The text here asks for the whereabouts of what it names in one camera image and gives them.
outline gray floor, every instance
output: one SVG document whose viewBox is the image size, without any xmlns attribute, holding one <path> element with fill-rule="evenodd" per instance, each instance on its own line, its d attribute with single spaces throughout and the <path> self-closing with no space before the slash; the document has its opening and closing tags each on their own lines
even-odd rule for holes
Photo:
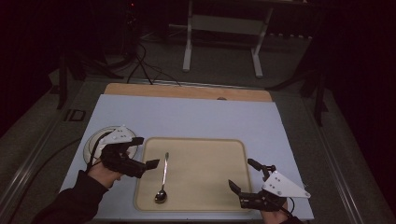
<svg viewBox="0 0 396 224">
<path fill-rule="evenodd" d="M 147 49 L 145 62 L 160 67 L 181 85 L 198 83 L 263 89 L 292 75 L 309 39 L 266 37 L 260 54 L 264 71 L 262 79 L 254 77 L 248 48 L 206 44 L 193 46 L 191 70 L 183 73 L 185 47 L 179 43 L 177 38 L 168 43 L 142 40 Z M 125 77 L 124 80 L 111 80 L 96 74 L 90 74 L 84 82 L 69 78 L 70 94 L 64 110 L 56 110 L 57 95 L 44 95 L 0 140 L 0 192 L 9 192 L 7 186 L 30 151 L 41 148 L 36 165 L 39 167 L 55 151 L 78 140 L 106 85 L 125 82 L 134 66 L 135 63 L 116 71 Z M 146 69 L 151 78 L 158 75 L 148 66 Z M 154 84 L 176 84 L 172 78 L 161 75 L 160 81 Z M 131 82 L 147 83 L 142 69 L 136 70 Z M 319 127 L 312 117 L 314 99 L 302 98 L 298 94 L 301 84 L 271 93 L 306 190 L 312 194 L 310 204 L 315 220 L 310 223 L 396 223 L 332 93 L 326 91 L 324 102 L 328 111 L 323 112 L 323 127 Z M 64 121 L 68 109 L 83 110 L 87 115 L 81 122 Z M 11 223 L 29 223 L 34 214 L 56 197 L 78 143 L 66 147 L 44 166 L 26 191 Z M 9 211 L 15 207 L 16 204 L 12 204 Z"/>
</svg>

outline person's arm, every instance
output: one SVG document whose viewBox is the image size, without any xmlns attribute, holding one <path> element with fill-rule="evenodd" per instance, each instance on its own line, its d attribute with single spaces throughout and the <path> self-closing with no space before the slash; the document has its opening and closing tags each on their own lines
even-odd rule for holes
<svg viewBox="0 0 396 224">
<path fill-rule="evenodd" d="M 103 195 L 122 174 L 108 170 L 101 162 L 86 174 L 78 172 L 76 185 L 59 193 L 53 203 L 41 210 L 33 224 L 84 223 L 97 213 Z"/>
<path fill-rule="evenodd" d="M 283 207 L 288 209 L 288 201 L 283 204 Z M 279 224 L 288 220 L 288 216 L 282 210 L 276 212 L 265 212 L 261 210 L 260 213 L 262 214 L 262 219 L 264 219 L 265 224 Z"/>
<path fill-rule="evenodd" d="M 284 209 L 288 209 L 288 201 L 283 204 Z M 303 224 L 303 222 L 294 217 L 292 214 L 288 216 L 286 212 L 279 210 L 276 212 L 265 212 L 260 211 L 262 214 L 262 219 L 264 219 L 265 224 Z"/>
</svg>

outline black sleeve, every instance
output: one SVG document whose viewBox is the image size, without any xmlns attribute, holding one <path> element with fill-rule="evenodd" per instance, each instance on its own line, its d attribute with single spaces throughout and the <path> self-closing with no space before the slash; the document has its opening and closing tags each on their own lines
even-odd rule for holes
<svg viewBox="0 0 396 224">
<path fill-rule="evenodd" d="M 297 217 L 290 217 L 288 220 L 280 223 L 280 224 L 303 224 L 303 222 Z"/>
<path fill-rule="evenodd" d="M 35 216 L 32 224 L 87 222 L 96 215 L 106 192 L 103 185 L 79 171 L 76 185 L 60 192 L 53 203 Z"/>
</svg>

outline dark background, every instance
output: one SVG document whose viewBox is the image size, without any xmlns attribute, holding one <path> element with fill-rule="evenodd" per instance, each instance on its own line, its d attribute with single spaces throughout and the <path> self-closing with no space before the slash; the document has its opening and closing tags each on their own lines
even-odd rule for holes
<svg viewBox="0 0 396 224">
<path fill-rule="evenodd" d="M 136 3 L 137 19 L 163 36 L 168 22 L 185 24 L 187 20 L 187 1 L 182 0 L 92 2 L 94 6 L 77 0 L 0 3 L 0 135 L 51 88 L 48 73 L 58 67 L 65 49 L 79 49 L 98 60 L 103 60 L 107 50 L 125 50 L 114 45 L 120 41 L 106 38 L 124 25 L 124 3 Z M 198 9 L 205 11 L 205 5 Z M 219 5 L 217 12 L 235 13 Z M 395 12 L 395 2 L 391 1 L 350 1 L 328 13 L 317 30 L 320 16 L 312 8 L 279 7 L 268 30 L 286 37 L 315 35 L 296 73 L 314 68 L 326 76 L 326 86 L 394 214 Z"/>
</svg>

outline spoon handle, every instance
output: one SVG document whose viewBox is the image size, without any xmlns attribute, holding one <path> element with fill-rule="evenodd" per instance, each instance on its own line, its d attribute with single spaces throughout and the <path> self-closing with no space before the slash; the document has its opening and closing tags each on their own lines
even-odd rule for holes
<svg viewBox="0 0 396 224">
<path fill-rule="evenodd" d="M 163 186 L 165 185 L 165 178 L 166 178 L 166 168 L 168 167 L 168 158 L 169 158 L 169 152 L 165 153 L 165 167 L 163 167 Z"/>
</svg>

